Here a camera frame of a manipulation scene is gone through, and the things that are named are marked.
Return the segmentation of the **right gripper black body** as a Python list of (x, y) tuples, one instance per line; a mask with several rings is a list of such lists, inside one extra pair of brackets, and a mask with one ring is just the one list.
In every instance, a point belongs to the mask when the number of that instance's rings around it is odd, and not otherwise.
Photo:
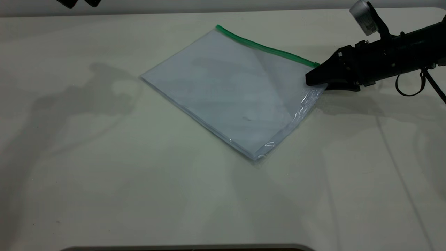
[(396, 59), (397, 36), (390, 40), (380, 39), (373, 43), (360, 41), (352, 47), (353, 58), (347, 70), (351, 71), (352, 81), (359, 86), (374, 85), (376, 81), (399, 75)]

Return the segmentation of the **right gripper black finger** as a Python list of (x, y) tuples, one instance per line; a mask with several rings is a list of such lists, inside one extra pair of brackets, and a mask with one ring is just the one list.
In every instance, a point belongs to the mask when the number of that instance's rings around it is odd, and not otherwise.
[(306, 85), (353, 84), (351, 71), (347, 70), (353, 58), (352, 51), (352, 47), (337, 49), (324, 63), (306, 73)]
[(338, 81), (338, 82), (330, 82), (328, 83), (328, 86), (326, 87), (327, 91), (334, 91), (334, 90), (342, 90), (342, 91), (349, 91), (349, 92), (360, 92), (361, 88), (359, 84), (357, 84), (355, 81)]

